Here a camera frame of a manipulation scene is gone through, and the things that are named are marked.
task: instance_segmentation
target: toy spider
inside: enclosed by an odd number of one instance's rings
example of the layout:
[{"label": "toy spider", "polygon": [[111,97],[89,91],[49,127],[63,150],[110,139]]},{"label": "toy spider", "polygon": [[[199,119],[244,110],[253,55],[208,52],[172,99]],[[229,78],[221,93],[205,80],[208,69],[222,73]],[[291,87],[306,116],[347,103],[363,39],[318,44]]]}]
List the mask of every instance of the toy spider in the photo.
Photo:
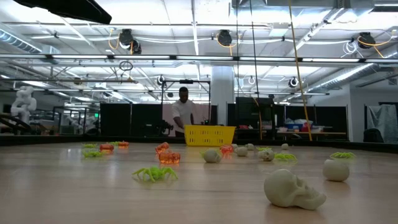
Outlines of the toy spider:
[{"label": "toy spider", "polygon": [[258,147],[257,148],[257,150],[259,151],[259,152],[261,152],[261,151],[266,151],[266,150],[270,150],[270,149],[272,149],[271,147]]},{"label": "toy spider", "polygon": [[330,157],[332,159],[354,159],[356,156],[352,152],[335,152]]},{"label": "toy spider", "polygon": [[155,182],[156,180],[159,180],[159,179],[163,179],[167,173],[170,174],[169,176],[174,176],[176,179],[178,179],[174,170],[171,169],[170,167],[163,167],[163,168],[159,169],[156,166],[152,166],[149,169],[148,168],[139,169],[139,170],[133,172],[132,174],[133,175],[137,174],[137,176],[139,177],[139,174],[141,172],[143,172],[142,178],[144,179],[144,181],[146,181],[146,178],[145,178],[146,174],[148,174],[148,176],[150,177],[150,180],[152,182]]},{"label": "toy spider", "polygon": [[275,154],[275,159],[282,161],[296,161],[297,158],[290,153],[277,153]]},{"label": "toy spider", "polygon": [[83,156],[85,158],[87,157],[102,157],[103,153],[98,152],[98,151],[88,151],[88,152],[83,152]]},{"label": "toy spider", "polygon": [[97,147],[97,144],[83,144],[82,146],[85,149],[93,149],[93,148]]}]

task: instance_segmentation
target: yellow plastic crate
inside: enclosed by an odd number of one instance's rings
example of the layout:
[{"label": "yellow plastic crate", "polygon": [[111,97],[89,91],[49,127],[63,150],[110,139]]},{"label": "yellow plastic crate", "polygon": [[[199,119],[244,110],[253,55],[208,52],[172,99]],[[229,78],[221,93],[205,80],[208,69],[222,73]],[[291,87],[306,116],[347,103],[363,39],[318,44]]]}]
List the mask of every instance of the yellow plastic crate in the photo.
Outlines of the yellow plastic crate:
[{"label": "yellow plastic crate", "polygon": [[235,127],[185,125],[185,142],[188,146],[222,146],[231,144]]}]

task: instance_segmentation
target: man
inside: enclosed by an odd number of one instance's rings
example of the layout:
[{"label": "man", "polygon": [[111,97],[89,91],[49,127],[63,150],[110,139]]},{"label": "man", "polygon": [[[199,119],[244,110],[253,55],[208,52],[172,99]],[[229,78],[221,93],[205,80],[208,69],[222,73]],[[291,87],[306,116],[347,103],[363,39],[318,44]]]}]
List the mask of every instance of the man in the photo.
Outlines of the man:
[{"label": "man", "polygon": [[184,138],[184,125],[193,124],[192,109],[194,104],[188,100],[187,87],[181,87],[179,91],[180,99],[173,103],[172,115],[176,124],[175,137]]}]

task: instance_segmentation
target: ceiling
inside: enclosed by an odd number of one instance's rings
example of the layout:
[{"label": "ceiling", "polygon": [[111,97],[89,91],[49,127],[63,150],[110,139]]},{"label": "ceiling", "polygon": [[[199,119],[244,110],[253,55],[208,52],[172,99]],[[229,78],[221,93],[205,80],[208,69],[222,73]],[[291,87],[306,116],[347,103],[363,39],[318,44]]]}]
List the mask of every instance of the ceiling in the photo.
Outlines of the ceiling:
[{"label": "ceiling", "polygon": [[[111,25],[100,25],[66,18],[66,22],[56,15],[49,13],[44,9],[28,8],[19,5],[12,0],[0,0],[0,22],[11,29],[19,37],[24,38],[32,44],[44,44],[55,47],[61,54],[130,54],[128,50],[120,47],[114,50],[109,46],[109,36],[116,38],[123,28],[132,29],[134,38],[137,38],[142,47],[143,55],[216,55],[216,56],[253,56],[257,57],[293,57],[294,49],[292,40],[292,29],[287,29],[282,41],[282,36],[273,36],[273,27],[280,22],[289,22],[289,14],[272,11],[262,13],[261,10],[255,10],[252,21],[255,29],[251,26],[251,15],[240,11],[238,14],[238,26],[236,25],[236,16],[230,14],[229,3],[227,0],[146,0],[146,1],[128,1],[128,0],[97,0],[96,1],[105,11],[112,15]],[[302,11],[294,16],[295,37],[297,42],[306,36],[311,29],[316,29],[325,16],[331,12],[330,9],[317,9],[317,13]],[[195,34],[192,22],[197,23],[196,33],[198,44],[195,47]],[[392,30],[397,29],[398,13],[396,12],[370,12],[361,16],[352,13],[344,13],[342,16],[330,21],[330,24],[322,26],[314,32],[313,37],[307,40],[306,44],[298,48],[299,57],[326,57],[326,58],[367,58],[377,56],[376,50],[358,48],[358,51],[352,54],[345,53],[346,41],[352,37],[357,37],[360,32],[370,32],[377,43],[387,42],[379,46],[379,50],[388,49],[397,44],[397,39],[392,39]],[[229,29],[234,40],[237,36],[240,38],[239,45],[233,47],[231,52],[229,48],[221,47],[215,39],[220,29]],[[83,40],[78,32],[89,41]],[[115,40],[110,40],[112,46],[116,45]],[[26,52],[0,42],[0,54],[26,54]],[[92,62],[91,60],[81,60],[82,62]],[[68,67],[68,66],[49,66],[40,65],[40,60],[14,60],[33,72],[24,72],[23,75],[33,75],[37,72],[37,78],[41,75],[49,76],[57,74],[56,78],[71,79],[80,77],[82,79],[95,80],[115,80],[123,74],[124,78],[130,76],[137,80],[138,84],[133,83],[108,83],[107,88],[114,90],[159,90],[156,85],[157,79],[162,75],[168,80],[192,79],[192,80],[211,80],[214,75],[211,68],[215,66],[212,63],[183,63],[176,67],[149,67],[135,66],[129,72],[121,70],[115,72],[117,68],[105,66],[104,63],[97,67]],[[74,60],[62,60],[62,62],[75,62]],[[151,60],[135,60],[135,63],[150,64]],[[0,69],[8,67],[7,61],[0,63]],[[293,63],[289,65],[233,65],[236,78],[240,79],[240,87],[243,91],[255,91],[256,85],[250,84],[252,77],[258,76],[259,91],[279,91],[296,92],[298,89],[290,89],[287,82],[292,77],[297,77],[297,69]],[[317,64],[311,66],[300,66],[300,74],[303,79],[304,87],[319,82],[323,78],[335,73],[342,67]],[[71,89],[92,89],[93,84],[84,83],[74,85],[73,83],[51,83],[57,88]],[[183,85],[176,83],[169,90],[175,91]],[[202,93],[192,94],[194,100],[207,100],[208,94],[205,86],[190,85],[190,90],[202,91]],[[147,93],[123,93],[123,99],[126,98],[133,102],[155,103],[156,98],[160,98],[159,93],[155,96]],[[87,97],[94,100],[102,99],[100,92],[90,92]]]}]

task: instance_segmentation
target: white column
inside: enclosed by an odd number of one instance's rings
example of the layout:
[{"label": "white column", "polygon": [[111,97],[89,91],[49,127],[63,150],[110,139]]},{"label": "white column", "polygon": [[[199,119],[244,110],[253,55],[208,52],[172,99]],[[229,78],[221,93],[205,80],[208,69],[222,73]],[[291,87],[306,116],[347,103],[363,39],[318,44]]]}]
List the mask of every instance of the white column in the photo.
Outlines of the white column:
[{"label": "white column", "polygon": [[234,103],[233,67],[215,66],[211,70],[211,105],[218,107],[218,124],[226,125],[227,103]]}]

